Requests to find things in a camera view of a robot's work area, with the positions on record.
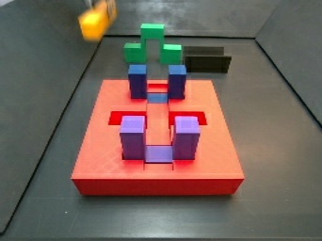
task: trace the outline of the floor surface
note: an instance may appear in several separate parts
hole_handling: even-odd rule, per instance
[[[81,197],[69,180],[101,79],[125,78],[121,46],[138,38],[104,38],[80,81],[32,183],[3,237],[322,237],[322,135],[290,86],[254,40],[172,39],[223,46],[227,74],[211,78],[246,180],[232,196]],[[166,78],[156,43],[148,77]]]

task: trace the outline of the green block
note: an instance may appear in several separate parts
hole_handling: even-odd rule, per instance
[[[142,53],[125,53],[124,58],[127,63],[146,63],[146,55]]]
[[[179,44],[164,44],[162,48],[163,52],[183,52],[183,46]]]
[[[124,44],[124,58],[127,63],[146,62],[146,49],[142,48],[140,43]]]
[[[131,52],[131,53],[144,53],[146,49],[142,48],[140,43],[132,43],[132,42],[127,42],[124,44],[124,52]]]
[[[164,24],[142,24],[140,26],[140,41],[164,39]]]
[[[182,64],[183,47],[179,44],[164,44],[160,50],[160,64]]]

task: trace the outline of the red base block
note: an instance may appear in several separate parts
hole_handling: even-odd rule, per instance
[[[150,111],[144,100],[132,102],[127,80],[103,82],[72,174],[80,194],[228,195],[236,191],[244,180],[244,174],[211,81],[187,80],[184,96],[182,101],[170,100],[168,109],[163,108],[168,113],[160,115],[162,123],[159,120],[156,123],[160,129],[164,129],[171,125],[176,113],[204,113],[200,119],[203,123],[200,123],[196,159],[174,160],[172,164],[144,164],[143,160],[125,161],[121,160],[116,125],[119,119],[113,121],[113,125],[109,125],[111,113],[113,111],[146,113],[150,121]],[[158,117],[158,113],[151,112],[151,115],[152,119]],[[151,131],[152,134],[160,132],[158,126],[154,126],[154,121],[148,122],[147,129],[147,134]],[[150,145],[154,145],[155,138],[156,144],[168,143],[168,136],[163,131],[159,137],[148,136]]]

